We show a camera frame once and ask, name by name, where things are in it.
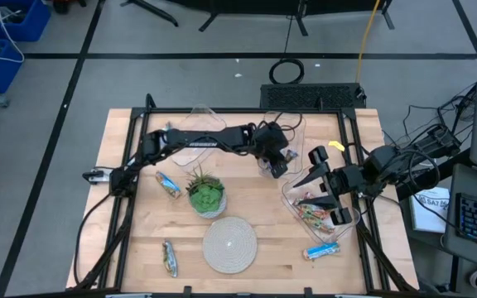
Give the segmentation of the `white printed booklet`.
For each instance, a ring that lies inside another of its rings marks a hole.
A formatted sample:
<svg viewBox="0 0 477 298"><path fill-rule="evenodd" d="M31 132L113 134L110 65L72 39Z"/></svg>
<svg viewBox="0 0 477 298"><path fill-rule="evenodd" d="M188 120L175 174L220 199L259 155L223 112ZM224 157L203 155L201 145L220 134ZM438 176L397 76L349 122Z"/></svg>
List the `white printed booklet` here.
<svg viewBox="0 0 477 298"><path fill-rule="evenodd" d="M422 190L409 198L412 212L412 227L415 231L440 233L446 231L450 191L434 187Z"/></svg>

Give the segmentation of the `black computer case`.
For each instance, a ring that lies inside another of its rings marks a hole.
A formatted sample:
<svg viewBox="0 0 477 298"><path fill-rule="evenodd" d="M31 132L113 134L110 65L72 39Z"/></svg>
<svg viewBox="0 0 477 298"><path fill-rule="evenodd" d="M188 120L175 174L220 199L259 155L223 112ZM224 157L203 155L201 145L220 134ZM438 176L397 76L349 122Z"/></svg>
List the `black computer case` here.
<svg viewBox="0 0 477 298"><path fill-rule="evenodd" d="M367 95L356 83L264 84L261 108L365 108Z"/></svg>

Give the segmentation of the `colourful granola bar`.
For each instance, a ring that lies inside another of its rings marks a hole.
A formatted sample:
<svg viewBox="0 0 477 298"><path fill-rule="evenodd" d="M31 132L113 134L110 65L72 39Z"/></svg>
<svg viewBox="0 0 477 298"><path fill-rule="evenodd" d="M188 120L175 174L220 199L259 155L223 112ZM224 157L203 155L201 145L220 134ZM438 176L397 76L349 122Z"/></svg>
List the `colourful granola bar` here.
<svg viewBox="0 0 477 298"><path fill-rule="evenodd" d="M332 234L335 231L333 226L321 219L312 219L311 226L317 230L320 230L322 233Z"/></svg>
<svg viewBox="0 0 477 298"><path fill-rule="evenodd" d="M312 225L321 225L329 215L326 210L310 204L298 205L297 210L301 219Z"/></svg>

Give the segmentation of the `green succulent in pot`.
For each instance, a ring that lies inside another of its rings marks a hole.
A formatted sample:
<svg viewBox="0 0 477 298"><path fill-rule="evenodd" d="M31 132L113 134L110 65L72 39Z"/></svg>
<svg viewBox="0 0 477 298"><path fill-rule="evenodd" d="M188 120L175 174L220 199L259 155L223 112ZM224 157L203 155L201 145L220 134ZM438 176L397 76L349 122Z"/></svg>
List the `green succulent in pot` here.
<svg viewBox="0 0 477 298"><path fill-rule="evenodd" d="M218 217L227 206L224 184L211 173L203 172L201 165L189 172L185 189L191 207L204 219Z"/></svg>

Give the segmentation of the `black floor stand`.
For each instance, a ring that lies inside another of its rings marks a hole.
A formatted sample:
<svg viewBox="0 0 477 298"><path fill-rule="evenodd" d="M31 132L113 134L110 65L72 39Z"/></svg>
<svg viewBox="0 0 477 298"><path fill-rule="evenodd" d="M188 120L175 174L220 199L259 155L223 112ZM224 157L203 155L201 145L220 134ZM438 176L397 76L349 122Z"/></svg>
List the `black floor stand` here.
<svg viewBox="0 0 477 298"><path fill-rule="evenodd" d="M219 14L284 15L295 19L303 36L308 32L303 19L312 15L372 11L377 5L390 30L393 21L388 14L393 0L189 0L194 8L206 11L210 19L200 28L202 31Z"/></svg>

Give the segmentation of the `blue and orange granola bar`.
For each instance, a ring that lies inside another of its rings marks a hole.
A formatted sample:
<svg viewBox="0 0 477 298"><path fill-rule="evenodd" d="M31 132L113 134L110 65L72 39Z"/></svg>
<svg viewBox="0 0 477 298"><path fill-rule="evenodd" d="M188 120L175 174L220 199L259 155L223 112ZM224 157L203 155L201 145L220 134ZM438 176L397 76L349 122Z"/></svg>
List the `blue and orange granola bar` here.
<svg viewBox="0 0 477 298"><path fill-rule="evenodd" d="M172 199L178 199L181 196L180 186L167 175L157 171L155 177L160 186L165 192L167 192L167 194L169 194L170 197L172 197Z"/></svg>

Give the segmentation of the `black stand leg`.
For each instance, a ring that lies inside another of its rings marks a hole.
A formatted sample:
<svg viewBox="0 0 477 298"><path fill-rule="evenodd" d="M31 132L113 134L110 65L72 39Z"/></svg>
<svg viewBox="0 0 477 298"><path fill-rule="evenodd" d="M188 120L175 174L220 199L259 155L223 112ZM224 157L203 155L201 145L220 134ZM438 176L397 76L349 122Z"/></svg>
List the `black stand leg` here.
<svg viewBox="0 0 477 298"><path fill-rule="evenodd" d="M178 27L179 23L178 21L168 12L165 12L161 10L160 8L151 5L150 3L146 2L145 0L126 0L125 2L122 2L120 4L121 7L126 7L127 5L136 5L152 14L154 14L157 17L160 17L161 19L170 22L173 26Z"/></svg>

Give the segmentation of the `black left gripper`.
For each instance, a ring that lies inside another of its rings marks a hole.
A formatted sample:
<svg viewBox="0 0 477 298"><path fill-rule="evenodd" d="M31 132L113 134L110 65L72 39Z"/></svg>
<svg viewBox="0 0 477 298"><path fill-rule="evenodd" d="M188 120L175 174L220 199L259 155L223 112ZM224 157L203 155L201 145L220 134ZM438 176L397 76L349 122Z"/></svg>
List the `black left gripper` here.
<svg viewBox="0 0 477 298"><path fill-rule="evenodd" d="M287 159L282 150L287 148L287 140L282 128L275 122L259 127L255 132L255 156L259 167L274 179L287 172Z"/></svg>

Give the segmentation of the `grey desk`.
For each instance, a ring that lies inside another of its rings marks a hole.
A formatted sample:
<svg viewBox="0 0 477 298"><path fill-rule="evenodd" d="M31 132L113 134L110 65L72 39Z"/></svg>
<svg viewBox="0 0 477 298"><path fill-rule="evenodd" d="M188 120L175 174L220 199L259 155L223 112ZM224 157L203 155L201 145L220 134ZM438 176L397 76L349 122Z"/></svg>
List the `grey desk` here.
<svg viewBox="0 0 477 298"><path fill-rule="evenodd" d="M444 237L444 247L453 254L477 263L477 240L463 238L456 232L455 207L457 193L477 196L477 169L456 165L453 170L450 185L450 201L447 215L447 227Z"/></svg>

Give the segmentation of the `round woven coaster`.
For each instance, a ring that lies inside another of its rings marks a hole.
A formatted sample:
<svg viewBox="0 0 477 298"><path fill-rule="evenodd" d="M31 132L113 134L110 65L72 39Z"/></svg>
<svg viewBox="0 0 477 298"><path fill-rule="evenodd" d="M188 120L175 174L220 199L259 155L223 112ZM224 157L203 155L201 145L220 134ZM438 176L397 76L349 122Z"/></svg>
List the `round woven coaster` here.
<svg viewBox="0 0 477 298"><path fill-rule="evenodd" d="M202 253L207 264L223 274L238 274L253 264L258 240L253 227L239 217L214 221L206 230Z"/></svg>

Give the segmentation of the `green granola bar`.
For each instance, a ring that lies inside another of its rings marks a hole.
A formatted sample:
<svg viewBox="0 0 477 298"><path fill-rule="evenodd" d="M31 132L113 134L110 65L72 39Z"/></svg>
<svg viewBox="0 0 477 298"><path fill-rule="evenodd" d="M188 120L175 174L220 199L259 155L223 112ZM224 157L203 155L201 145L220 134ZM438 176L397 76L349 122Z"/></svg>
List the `green granola bar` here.
<svg viewBox="0 0 477 298"><path fill-rule="evenodd" d="M169 240L165 240L162 244L162 248L163 248L163 263L167 273L171 277L177 277L178 276L177 260L176 260L176 255L175 255L171 242Z"/></svg>

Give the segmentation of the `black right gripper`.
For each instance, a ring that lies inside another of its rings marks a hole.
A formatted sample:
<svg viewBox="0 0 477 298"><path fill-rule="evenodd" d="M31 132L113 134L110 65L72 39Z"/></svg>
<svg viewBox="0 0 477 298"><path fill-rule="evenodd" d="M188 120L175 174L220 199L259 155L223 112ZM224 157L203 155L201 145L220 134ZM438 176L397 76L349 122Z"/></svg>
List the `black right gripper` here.
<svg viewBox="0 0 477 298"><path fill-rule="evenodd" d="M308 156L312 167L309 169L309 173L302 180L294 184L293 187L300 187L312 182L313 180L321 178L322 182L320 183L320 190L324 195L299 200L296 205L311 204L325 210L331 209L331 213L334 215L332 221L335 226L351 224L353 222L353 217L349 209L343 207L341 204L340 195L342 194L338 192L340 180L329 167L327 162L328 154L325 147L315 147L308 153Z"/></svg>

